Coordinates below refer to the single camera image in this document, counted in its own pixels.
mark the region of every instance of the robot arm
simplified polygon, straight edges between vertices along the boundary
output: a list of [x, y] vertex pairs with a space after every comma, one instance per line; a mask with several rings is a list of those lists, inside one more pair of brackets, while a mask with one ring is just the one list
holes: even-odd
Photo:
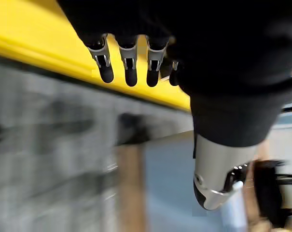
[[257, 145], [292, 99], [292, 0], [57, 1], [103, 81], [113, 80], [106, 33], [119, 44], [129, 86], [138, 35], [148, 38], [150, 87], [163, 56], [173, 62], [171, 83], [191, 98], [200, 205], [216, 209], [241, 188]]

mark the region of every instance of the yellow surface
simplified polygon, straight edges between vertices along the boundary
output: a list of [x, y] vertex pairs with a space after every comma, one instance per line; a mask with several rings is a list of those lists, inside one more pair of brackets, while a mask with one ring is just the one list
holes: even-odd
[[108, 36], [108, 43], [115, 79], [105, 84], [56, 0], [0, 0], [0, 55], [153, 102], [190, 109], [189, 97], [168, 81], [160, 81], [153, 88], [147, 86], [144, 37], [139, 38], [135, 87], [125, 83], [119, 49], [112, 36]]

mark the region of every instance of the black fingertip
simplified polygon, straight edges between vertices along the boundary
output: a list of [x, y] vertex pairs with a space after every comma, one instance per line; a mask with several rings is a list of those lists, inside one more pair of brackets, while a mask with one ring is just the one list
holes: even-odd
[[113, 71], [111, 65], [109, 67], [103, 66], [102, 68], [99, 68], [99, 73], [105, 83], [110, 83], [113, 81]]
[[169, 75], [169, 83], [172, 86], [177, 86], [178, 85], [178, 82], [177, 82], [177, 71], [176, 70], [171, 71], [171, 74]]
[[159, 81], [159, 71], [147, 71], [147, 85], [149, 87], [156, 86]]
[[130, 87], [133, 87], [137, 83], [137, 71], [136, 69], [125, 70], [125, 81]]

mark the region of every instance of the wooden post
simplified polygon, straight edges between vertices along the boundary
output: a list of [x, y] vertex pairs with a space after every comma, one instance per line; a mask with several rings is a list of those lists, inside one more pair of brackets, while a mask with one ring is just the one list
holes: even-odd
[[120, 223], [123, 232], [145, 232], [142, 145], [117, 147]]

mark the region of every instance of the gray floor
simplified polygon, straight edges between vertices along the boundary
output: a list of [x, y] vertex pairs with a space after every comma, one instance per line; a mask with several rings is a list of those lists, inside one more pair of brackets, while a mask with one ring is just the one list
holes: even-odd
[[6, 66], [0, 59], [0, 232], [117, 230], [117, 117], [154, 138], [192, 130], [185, 112]]

